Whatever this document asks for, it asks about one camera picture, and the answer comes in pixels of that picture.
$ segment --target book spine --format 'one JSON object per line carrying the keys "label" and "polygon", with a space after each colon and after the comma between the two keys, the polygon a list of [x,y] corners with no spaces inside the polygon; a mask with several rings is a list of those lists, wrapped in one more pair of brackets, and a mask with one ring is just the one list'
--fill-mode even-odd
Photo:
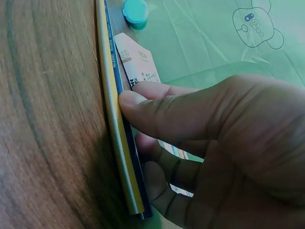
{"label": "book spine", "polygon": [[131,214],[138,214],[144,212],[144,206],[132,166],[122,115],[119,108],[104,0],[98,1],[97,17],[102,82],[114,152],[128,209]]}
{"label": "book spine", "polygon": [[[105,3],[106,22],[107,22],[107,29],[108,29],[109,46],[110,46],[110,51],[111,51],[113,72],[114,72],[117,92],[118,92],[118,94],[120,94],[124,90],[124,86],[122,83],[119,62],[118,62],[118,57],[117,57],[116,48],[115,48],[115,41],[113,38],[111,19],[110,19],[107,0],[104,0],[104,3]],[[128,121],[124,117],[123,117],[123,125],[124,125],[124,130],[125,130],[125,134],[126,134],[126,139],[127,139],[129,153],[130,153],[131,160],[132,160],[134,173],[136,176],[138,188],[139,188],[141,199],[142,199],[143,206],[144,206],[144,212],[141,213],[141,218],[146,219],[146,218],[151,217],[153,214],[152,214],[152,210],[151,210],[150,203],[149,203],[146,189],[145,189],[145,184],[144,184],[142,170],[141,170],[141,164],[140,164],[140,161],[138,158],[138,153],[137,153],[134,138],[132,135],[131,125],[128,123]]]}

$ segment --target table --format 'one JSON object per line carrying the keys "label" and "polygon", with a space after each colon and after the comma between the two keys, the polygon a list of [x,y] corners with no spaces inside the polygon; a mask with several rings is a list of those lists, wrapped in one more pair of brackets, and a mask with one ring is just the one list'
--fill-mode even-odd
{"label": "table", "polygon": [[0,228],[145,228],[112,152],[95,2],[3,0],[0,21]]}

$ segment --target blue edge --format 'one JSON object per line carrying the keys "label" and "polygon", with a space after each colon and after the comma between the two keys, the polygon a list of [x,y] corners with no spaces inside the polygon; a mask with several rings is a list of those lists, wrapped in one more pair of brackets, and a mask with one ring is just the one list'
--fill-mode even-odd
{"label": "blue edge", "polygon": [[[122,79],[121,79],[121,73],[120,73],[120,68],[118,65],[118,57],[116,54],[116,49],[115,49],[115,43],[113,39],[113,33],[112,33],[112,28],[111,28],[111,22],[110,22],[110,16],[109,16],[109,11],[108,11],[108,4],[107,0],[104,0],[105,2],[105,11],[106,11],[106,21],[107,21],[107,28],[108,28],[108,35],[109,35],[109,45],[110,45],[110,51],[111,51],[111,56],[112,56],[112,65],[113,65],[113,71],[114,71],[114,77],[115,77],[115,82],[116,82],[116,88],[118,91],[118,94],[120,94],[122,91],[124,91]],[[145,184],[143,180],[143,175],[142,175],[142,170],[141,170],[141,164],[139,161],[138,157],[138,152],[137,148],[135,146],[135,141],[132,135],[132,128],[129,122],[123,117],[123,124],[124,124],[124,129],[125,129],[125,134],[127,138],[127,143],[130,151],[130,156],[132,160],[132,165],[134,169],[134,173],[137,179],[140,195],[142,198],[142,202],[144,205],[144,212],[139,215],[140,219],[147,219],[153,216],[152,209],[148,200],[147,192],[145,189]]]}

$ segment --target bear face outline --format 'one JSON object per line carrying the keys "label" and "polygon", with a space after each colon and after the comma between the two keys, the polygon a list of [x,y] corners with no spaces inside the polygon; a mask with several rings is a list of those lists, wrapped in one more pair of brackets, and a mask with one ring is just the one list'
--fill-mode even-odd
{"label": "bear face outline", "polygon": [[267,42],[272,49],[280,49],[284,44],[284,37],[274,28],[269,16],[270,0],[252,0],[251,4],[252,8],[239,8],[232,16],[240,39],[250,48]]}

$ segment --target hand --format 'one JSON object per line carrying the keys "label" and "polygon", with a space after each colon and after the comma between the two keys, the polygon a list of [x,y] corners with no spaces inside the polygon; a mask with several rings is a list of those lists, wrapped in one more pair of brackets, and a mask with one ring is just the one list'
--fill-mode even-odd
{"label": "hand", "polygon": [[[148,82],[134,91],[120,106],[142,132],[144,179],[161,214],[188,229],[305,228],[304,89],[252,75],[201,91]],[[179,159],[156,139],[204,162]]]}

